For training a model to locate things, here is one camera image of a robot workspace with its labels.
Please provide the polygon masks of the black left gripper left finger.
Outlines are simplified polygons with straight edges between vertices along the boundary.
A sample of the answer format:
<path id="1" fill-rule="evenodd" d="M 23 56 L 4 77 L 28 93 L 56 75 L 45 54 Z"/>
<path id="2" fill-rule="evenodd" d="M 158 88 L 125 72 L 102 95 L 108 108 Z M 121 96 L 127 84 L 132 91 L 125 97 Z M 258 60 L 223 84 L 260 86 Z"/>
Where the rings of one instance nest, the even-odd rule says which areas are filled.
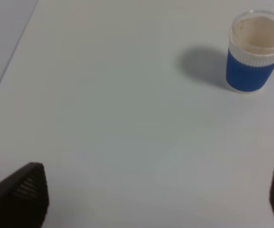
<path id="1" fill-rule="evenodd" d="M 43 164 L 30 162 L 0 182 L 0 228 L 40 228 L 48 207 Z"/>

